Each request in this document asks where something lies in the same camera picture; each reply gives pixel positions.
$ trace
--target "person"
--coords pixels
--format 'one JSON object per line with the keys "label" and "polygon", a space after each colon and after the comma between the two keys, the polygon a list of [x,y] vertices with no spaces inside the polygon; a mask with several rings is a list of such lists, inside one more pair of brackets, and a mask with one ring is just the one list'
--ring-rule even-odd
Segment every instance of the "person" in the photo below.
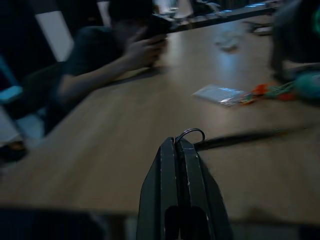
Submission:
{"label": "person", "polygon": [[81,29],[46,108],[45,134],[81,100],[120,75],[152,66],[166,45],[166,35],[144,39],[152,0],[110,0],[111,27]]}

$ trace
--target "clear plastic bag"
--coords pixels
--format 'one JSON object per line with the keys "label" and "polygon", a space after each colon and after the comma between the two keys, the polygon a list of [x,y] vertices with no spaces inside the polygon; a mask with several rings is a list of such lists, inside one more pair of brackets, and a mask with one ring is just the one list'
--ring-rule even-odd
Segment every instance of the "clear plastic bag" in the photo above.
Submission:
{"label": "clear plastic bag", "polygon": [[210,84],[196,91],[193,96],[207,99],[224,106],[232,106],[238,104],[244,94],[245,92],[241,90]]}

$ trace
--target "wooden table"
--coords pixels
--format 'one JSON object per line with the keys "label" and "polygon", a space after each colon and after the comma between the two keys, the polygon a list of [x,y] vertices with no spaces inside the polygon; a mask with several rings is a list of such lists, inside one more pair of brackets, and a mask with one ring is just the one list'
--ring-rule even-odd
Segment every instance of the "wooden table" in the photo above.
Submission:
{"label": "wooden table", "polygon": [[[226,108],[192,96],[208,84],[250,91],[272,81],[268,37],[245,33],[233,53],[214,44],[239,28],[235,21],[171,34],[157,71],[93,92],[2,181],[0,203],[136,214],[167,137],[194,127],[215,137],[318,120],[319,110],[299,101]],[[201,153],[230,219],[320,224],[319,140],[306,130]]]}

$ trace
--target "teal object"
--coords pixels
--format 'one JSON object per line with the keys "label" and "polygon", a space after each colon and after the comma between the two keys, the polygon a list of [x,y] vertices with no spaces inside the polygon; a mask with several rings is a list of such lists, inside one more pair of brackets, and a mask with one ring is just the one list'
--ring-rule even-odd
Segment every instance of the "teal object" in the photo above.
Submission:
{"label": "teal object", "polygon": [[276,99],[282,94],[288,94],[292,92],[293,88],[294,83],[292,81],[281,86],[269,86],[268,92],[264,96],[270,99]]}
{"label": "teal object", "polygon": [[320,37],[320,7],[314,14],[314,31]]}
{"label": "teal object", "polygon": [[0,104],[8,104],[20,98],[23,93],[23,88],[20,86],[11,86],[0,91]]}
{"label": "teal object", "polygon": [[302,73],[294,81],[294,88],[300,97],[320,100],[320,71]]}

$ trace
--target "hand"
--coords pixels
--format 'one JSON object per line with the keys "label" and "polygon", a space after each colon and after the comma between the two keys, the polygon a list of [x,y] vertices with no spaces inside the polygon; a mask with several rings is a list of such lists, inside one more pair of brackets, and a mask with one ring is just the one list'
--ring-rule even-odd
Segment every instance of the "hand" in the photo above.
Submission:
{"label": "hand", "polygon": [[154,64],[167,45],[166,35],[140,40],[146,29],[142,29],[129,39],[124,53],[128,71],[144,68]]}

